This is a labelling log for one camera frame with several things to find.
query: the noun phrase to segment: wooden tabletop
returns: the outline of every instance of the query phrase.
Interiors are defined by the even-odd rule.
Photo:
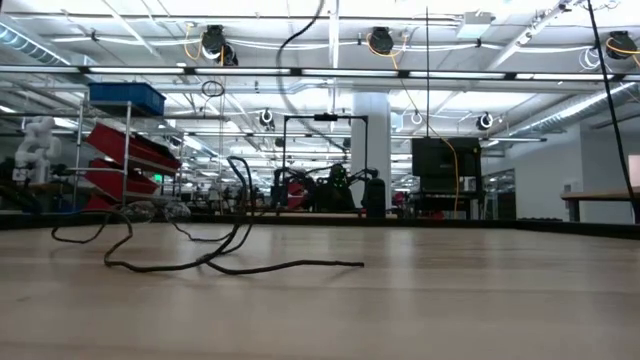
[[[633,192],[640,194],[640,187],[633,188]],[[624,189],[596,192],[573,192],[560,195],[562,200],[591,200],[591,201],[624,201],[629,200],[629,192]]]
[[[217,237],[229,226],[190,225]],[[75,228],[68,236],[88,237]],[[217,245],[136,224],[115,259],[190,261]],[[2,233],[2,359],[638,359],[640,242],[511,230],[256,226],[219,264],[364,261],[229,277],[102,265],[85,246]]]

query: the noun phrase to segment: blue bin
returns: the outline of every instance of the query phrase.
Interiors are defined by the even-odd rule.
[[[133,105],[133,116],[163,116],[166,98],[145,83],[91,83],[89,102],[112,115],[125,116],[127,102]]]

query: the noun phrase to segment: workbench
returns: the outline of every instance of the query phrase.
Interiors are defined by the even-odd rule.
[[[640,198],[640,187],[633,188],[633,192]],[[580,202],[605,201],[605,202],[631,202],[629,192],[625,190],[603,192],[572,192],[560,195],[562,200],[569,204],[569,220],[580,222]],[[640,224],[640,214],[634,214],[635,223]]]

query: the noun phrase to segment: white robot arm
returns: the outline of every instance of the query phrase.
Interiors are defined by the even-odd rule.
[[[25,126],[24,140],[15,154],[16,168],[13,171],[13,180],[30,179],[34,183],[47,181],[49,159],[59,157],[62,152],[60,139],[51,133],[54,126],[55,120],[49,116],[36,117]]]

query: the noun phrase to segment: wall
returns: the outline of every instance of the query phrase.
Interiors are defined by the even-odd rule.
[[[565,184],[582,190],[580,127],[563,134],[546,136],[545,143],[519,144],[507,150],[504,159],[485,159],[483,173],[515,170],[518,218],[558,218],[569,220],[560,199]]]
[[[569,220],[560,199],[565,184],[572,191],[606,192],[626,189],[618,150],[610,128],[591,130],[577,124],[563,134],[548,134],[546,143],[516,145],[503,159],[483,159],[483,174],[515,170],[518,218],[551,217]],[[625,131],[622,141],[625,160],[640,154],[640,132]],[[581,221],[631,224],[628,203],[583,202]]]
[[[584,191],[625,190],[626,183],[613,131],[610,128],[593,131],[585,125],[581,138]],[[628,164],[630,154],[640,154],[640,133],[623,132],[622,143]],[[629,203],[587,202],[581,211],[582,221],[585,222],[633,223]]]

